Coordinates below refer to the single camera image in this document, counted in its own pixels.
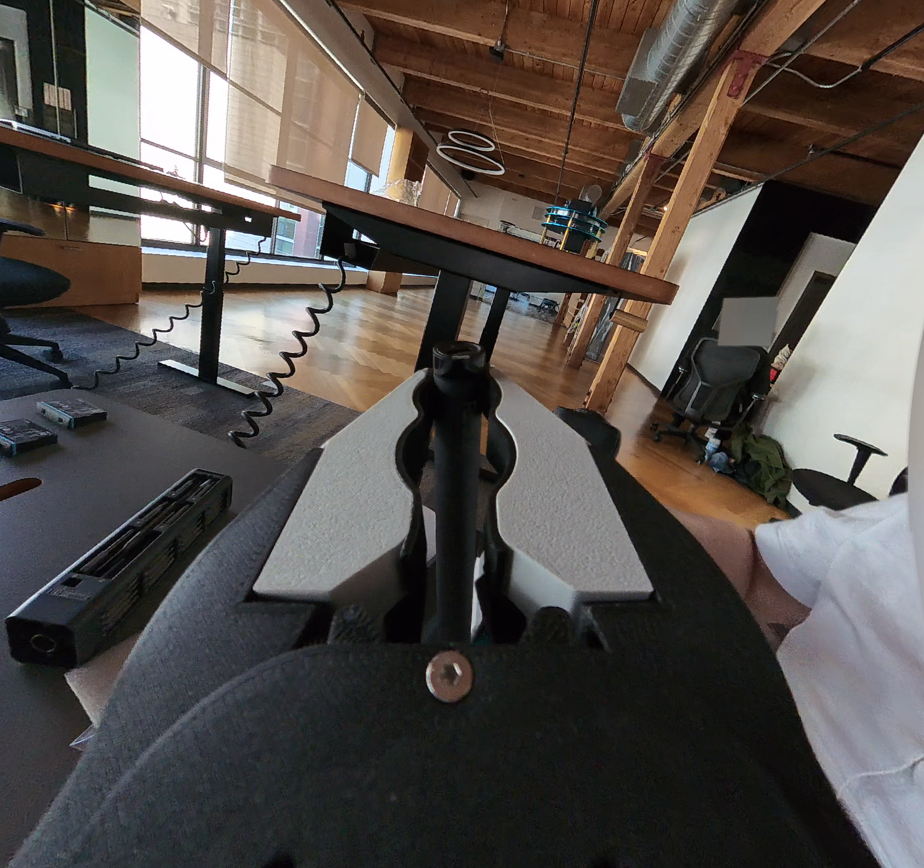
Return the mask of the person's right forearm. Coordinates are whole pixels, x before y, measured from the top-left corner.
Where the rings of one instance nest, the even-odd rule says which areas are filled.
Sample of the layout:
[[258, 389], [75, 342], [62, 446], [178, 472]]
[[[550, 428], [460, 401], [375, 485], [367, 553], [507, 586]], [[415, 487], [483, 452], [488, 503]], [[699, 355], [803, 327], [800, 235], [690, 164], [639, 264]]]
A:
[[801, 624], [809, 608], [790, 596], [774, 578], [749, 529], [708, 516], [668, 510], [697, 539], [733, 585], [776, 651], [785, 636]]

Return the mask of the beige roller blind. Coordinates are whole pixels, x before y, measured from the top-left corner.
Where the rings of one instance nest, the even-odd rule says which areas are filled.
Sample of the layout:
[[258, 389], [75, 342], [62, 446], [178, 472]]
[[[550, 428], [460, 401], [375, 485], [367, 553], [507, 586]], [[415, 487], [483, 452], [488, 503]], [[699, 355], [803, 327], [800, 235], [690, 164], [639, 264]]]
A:
[[141, 18], [225, 76], [225, 181], [283, 197], [275, 166], [344, 183], [360, 90], [279, 0], [141, 0]]

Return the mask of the small black flat box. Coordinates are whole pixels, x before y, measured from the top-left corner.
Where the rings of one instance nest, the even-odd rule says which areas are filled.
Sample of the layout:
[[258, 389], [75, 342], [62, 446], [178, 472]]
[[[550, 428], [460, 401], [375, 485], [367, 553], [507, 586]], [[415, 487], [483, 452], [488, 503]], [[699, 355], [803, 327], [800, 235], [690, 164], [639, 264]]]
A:
[[23, 419], [1, 421], [1, 453], [15, 457], [58, 442], [58, 435], [39, 423]]
[[69, 430], [102, 423], [108, 412], [86, 400], [38, 400], [36, 411], [52, 423]]

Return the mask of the thick wooden post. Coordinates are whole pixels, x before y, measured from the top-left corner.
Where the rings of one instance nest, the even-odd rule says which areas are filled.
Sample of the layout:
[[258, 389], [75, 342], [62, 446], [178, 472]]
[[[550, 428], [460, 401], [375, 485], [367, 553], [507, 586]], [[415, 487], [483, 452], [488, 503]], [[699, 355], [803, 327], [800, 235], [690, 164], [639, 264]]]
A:
[[[608, 265], [619, 266], [628, 250], [629, 242], [641, 216], [645, 199], [651, 190], [654, 179], [664, 164], [664, 159], [663, 156], [657, 154], [646, 154], [641, 165], [639, 179], [634, 186], [629, 205], [619, 225], [616, 239], [605, 259]], [[606, 294], [594, 294], [589, 297], [583, 317], [565, 359], [567, 366], [579, 368], [583, 364], [584, 356], [606, 305], [606, 300]]]
[[[746, 90], [766, 60], [767, 56], [763, 54], [738, 51], [722, 72], [662, 223], [653, 238], [644, 268], [646, 275], [655, 278], [665, 276], [688, 222], [698, 207], [701, 191], [745, 98]], [[651, 304], [641, 302], [629, 305], [628, 315], [641, 319], [641, 329], [635, 330], [625, 325], [616, 329], [590, 385], [584, 402], [586, 408], [599, 413], [608, 410], [629, 357], [647, 327], [651, 309]]]

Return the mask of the green cloth bag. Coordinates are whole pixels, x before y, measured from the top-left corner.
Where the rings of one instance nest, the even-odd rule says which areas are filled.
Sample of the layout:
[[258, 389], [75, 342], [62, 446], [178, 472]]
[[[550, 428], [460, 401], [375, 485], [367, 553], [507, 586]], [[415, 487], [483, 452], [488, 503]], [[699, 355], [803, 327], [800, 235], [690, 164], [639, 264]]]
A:
[[749, 424], [741, 423], [728, 439], [726, 451], [735, 481], [760, 495], [769, 505], [784, 508], [792, 485], [792, 468], [778, 441], [755, 434]]

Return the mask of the black electric screwdriver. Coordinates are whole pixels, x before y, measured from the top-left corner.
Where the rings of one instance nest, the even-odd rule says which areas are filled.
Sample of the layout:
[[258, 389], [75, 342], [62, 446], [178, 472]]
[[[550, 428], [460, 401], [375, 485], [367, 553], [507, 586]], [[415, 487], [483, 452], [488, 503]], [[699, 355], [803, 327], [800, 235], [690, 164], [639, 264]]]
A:
[[433, 349], [436, 614], [446, 643], [470, 641], [485, 367], [475, 343]]

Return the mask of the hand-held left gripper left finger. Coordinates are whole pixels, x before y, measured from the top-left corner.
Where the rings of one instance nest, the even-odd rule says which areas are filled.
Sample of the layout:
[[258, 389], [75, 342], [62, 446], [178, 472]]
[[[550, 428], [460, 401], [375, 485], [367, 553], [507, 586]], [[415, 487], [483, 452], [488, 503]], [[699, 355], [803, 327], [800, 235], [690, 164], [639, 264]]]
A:
[[419, 416], [421, 370], [323, 445], [253, 592], [328, 605], [395, 605], [410, 591], [399, 557], [412, 522], [434, 557], [435, 514], [398, 471], [399, 436]]

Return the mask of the dark grey desk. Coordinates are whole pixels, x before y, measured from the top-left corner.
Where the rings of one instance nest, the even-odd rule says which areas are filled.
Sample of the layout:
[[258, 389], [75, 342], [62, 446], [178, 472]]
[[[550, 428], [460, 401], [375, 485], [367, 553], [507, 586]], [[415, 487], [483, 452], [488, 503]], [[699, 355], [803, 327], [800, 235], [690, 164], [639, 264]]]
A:
[[[248, 506], [283, 463], [107, 400], [108, 417], [21, 456], [2, 456], [2, 485], [39, 485], [2, 501], [1, 619], [153, 498], [195, 468], [233, 479], [232, 512]], [[29, 836], [74, 768], [70, 747], [89, 720], [63, 670], [23, 665], [1, 636], [2, 866]]]

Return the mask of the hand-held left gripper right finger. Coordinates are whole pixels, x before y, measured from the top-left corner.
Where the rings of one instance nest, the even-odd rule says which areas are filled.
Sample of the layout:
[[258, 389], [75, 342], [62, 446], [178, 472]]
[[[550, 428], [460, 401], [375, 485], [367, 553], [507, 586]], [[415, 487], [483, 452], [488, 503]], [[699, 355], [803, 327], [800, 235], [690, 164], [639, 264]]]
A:
[[492, 585], [525, 616], [646, 601], [653, 585], [607, 487], [616, 456], [591, 446], [505, 376], [491, 379], [498, 474], [486, 531]]

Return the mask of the silver ventilation duct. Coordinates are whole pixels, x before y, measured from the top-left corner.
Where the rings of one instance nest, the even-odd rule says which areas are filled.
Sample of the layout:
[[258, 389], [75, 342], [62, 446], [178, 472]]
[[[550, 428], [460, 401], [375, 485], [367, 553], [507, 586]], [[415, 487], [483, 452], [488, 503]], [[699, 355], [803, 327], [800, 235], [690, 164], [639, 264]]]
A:
[[616, 104], [632, 132], [650, 133], [728, 21], [755, 0], [675, 0], [645, 31]]

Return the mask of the black swivel chair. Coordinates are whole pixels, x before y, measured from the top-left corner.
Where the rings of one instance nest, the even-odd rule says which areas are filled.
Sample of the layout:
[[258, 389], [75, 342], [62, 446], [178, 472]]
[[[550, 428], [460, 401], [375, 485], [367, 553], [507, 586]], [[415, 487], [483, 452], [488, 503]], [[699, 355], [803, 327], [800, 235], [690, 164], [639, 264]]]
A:
[[[64, 295], [71, 287], [65, 275], [26, 261], [1, 256], [1, 308], [37, 306], [49, 303]], [[19, 351], [20, 347], [41, 347], [46, 350], [42, 360]], [[1, 357], [6, 361], [54, 376], [59, 388], [73, 387], [65, 371], [51, 366], [61, 362], [63, 353], [57, 342], [30, 338], [11, 331], [5, 317], [1, 317]]]

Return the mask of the low wooden cabinet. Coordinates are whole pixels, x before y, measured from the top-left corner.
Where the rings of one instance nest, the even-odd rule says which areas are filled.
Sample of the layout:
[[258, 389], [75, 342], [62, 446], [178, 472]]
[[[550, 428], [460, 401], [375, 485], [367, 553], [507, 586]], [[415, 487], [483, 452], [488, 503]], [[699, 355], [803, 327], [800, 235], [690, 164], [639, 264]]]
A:
[[2, 256], [66, 276], [71, 286], [55, 306], [133, 305], [142, 289], [141, 221], [95, 209], [48, 204], [1, 189], [1, 216], [44, 231], [10, 231]]

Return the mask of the black screwdriver bit case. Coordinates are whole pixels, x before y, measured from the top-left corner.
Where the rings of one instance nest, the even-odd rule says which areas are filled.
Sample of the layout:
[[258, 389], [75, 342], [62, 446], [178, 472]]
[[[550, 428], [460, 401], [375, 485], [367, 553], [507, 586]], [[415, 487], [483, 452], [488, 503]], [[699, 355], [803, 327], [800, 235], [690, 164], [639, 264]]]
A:
[[232, 500], [230, 475], [186, 473], [6, 618], [12, 658], [66, 669], [88, 662], [225, 519]]

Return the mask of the blue tiered robot chassis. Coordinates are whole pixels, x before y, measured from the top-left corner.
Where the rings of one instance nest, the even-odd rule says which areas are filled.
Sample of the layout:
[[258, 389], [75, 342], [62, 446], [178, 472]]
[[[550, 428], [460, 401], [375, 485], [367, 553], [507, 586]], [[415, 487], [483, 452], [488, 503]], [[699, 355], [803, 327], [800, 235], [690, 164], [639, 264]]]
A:
[[593, 258], [607, 230], [606, 222], [596, 213], [595, 204], [585, 200], [550, 204], [545, 210], [540, 242]]

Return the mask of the wooden standing desk black legs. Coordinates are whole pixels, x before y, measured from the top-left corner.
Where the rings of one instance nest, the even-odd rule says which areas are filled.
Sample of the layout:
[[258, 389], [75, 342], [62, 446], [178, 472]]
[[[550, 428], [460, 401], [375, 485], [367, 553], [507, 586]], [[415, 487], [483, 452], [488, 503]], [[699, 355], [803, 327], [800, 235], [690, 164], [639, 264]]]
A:
[[498, 290], [479, 344], [490, 356], [510, 293], [590, 293], [647, 304], [673, 303], [678, 286], [638, 272], [556, 250], [463, 219], [401, 204], [306, 173], [271, 166], [272, 186], [320, 203], [325, 211], [322, 251], [339, 258], [351, 234], [373, 239], [374, 253], [359, 244], [356, 264], [370, 271], [397, 271], [387, 255], [439, 272], [415, 370], [432, 366], [433, 346], [456, 340], [473, 281]]
[[2, 179], [10, 175], [7, 186], [24, 195], [65, 207], [96, 207], [208, 228], [199, 365], [164, 361], [160, 366], [244, 397], [255, 395], [252, 389], [218, 376], [226, 233], [272, 238], [275, 222], [280, 217], [299, 221], [298, 212], [255, 203], [179, 179], [134, 158], [6, 121], [2, 121], [1, 145]]

